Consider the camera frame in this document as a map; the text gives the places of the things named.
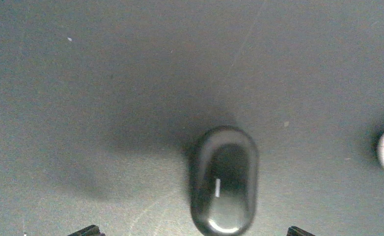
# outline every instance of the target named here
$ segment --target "gray surface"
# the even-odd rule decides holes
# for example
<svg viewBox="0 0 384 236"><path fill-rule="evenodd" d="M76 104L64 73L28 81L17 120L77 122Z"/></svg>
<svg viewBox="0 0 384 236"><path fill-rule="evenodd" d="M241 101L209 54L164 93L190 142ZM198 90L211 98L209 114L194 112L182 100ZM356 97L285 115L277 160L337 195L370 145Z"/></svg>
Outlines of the gray surface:
<svg viewBox="0 0 384 236"><path fill-rule="evenodd" d="M0 235L199 235L217 124L261 150L247 235L384 235L384 3L0 1Z"/></svg>

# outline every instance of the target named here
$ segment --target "black plastic piece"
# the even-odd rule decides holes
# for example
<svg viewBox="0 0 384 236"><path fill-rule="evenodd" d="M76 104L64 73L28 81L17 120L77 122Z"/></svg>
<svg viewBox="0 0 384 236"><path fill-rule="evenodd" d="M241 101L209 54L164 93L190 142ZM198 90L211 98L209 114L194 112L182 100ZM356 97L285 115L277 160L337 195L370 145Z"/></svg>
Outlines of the black plastic piece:
<svg viewBox="0 0 384 236"><path fill-rule="evenodd" d="M100 232L98 226L91 225L68 236L105 236L105 234Z"/></svg>
<svg viewBox="0 0 384 236"><path fill-rule="evenodd" d="M286 236L315 236L311 233L306 232L305 230L298 228L296 226L292 226L287 231Z"/></svg>
<svg viewBox="0 0 384 236"><path fill-rule="evenodd" d="M192 163L191 214L207 236L237 236L256 209L258 151L243 130L220 126L196 144Z"/></svg>

